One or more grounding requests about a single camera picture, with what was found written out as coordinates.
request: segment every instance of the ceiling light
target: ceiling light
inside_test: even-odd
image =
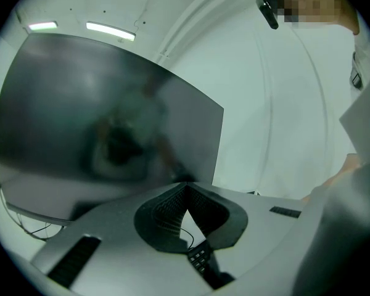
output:
[[[29,29],[32,31],[46,30],[47,28],[57,28],[56,22],[44,22],[29,25]]]
[[[88,28],[89,30],[94,30],[94,31],[99,31],[99,32],[115,35],[115,36],[118,36],[124,39],[128,39],[129,41],[132,41],[132,42],[136,38],[136,34],[134,33],[120,30],[114,27],[108,27],[107,25],[102,25],[98,23],[86,22],[86,28]]]

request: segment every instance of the fluorescent light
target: fluorescent light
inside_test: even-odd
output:
[[[46,30],[47,28],[57,28],[56,22],[44,22],[29,25],[29,29],[32,31]]]
[[[107,25],[102,25],[98,23],[93,23],[93,22],[86,22],[86,28],[89,30],[94,30],[94,31],[99,31],[111,35],[115,35],[124,39],[128,39],[129,41],[134,41],[136,38],[136,34],[124,31],[124,30],[119,30],[118,28],[114,27],[108,27]]]

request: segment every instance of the curved monitor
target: curved monitor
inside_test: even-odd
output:
[[[67,224],[113,199],[212,183],[223,108],[168,70],[91,39],[33,33],[0,96],[8,206]]]

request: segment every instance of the white ceiling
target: white ceiling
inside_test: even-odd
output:
[[[194,0],[21,0],[16,7],[24,27],[55,20],[55,33],[92,38],[119,46],[147,59],[157,54],[169,29]],[[89,31],[93,21],[136,32],[135,42]]]

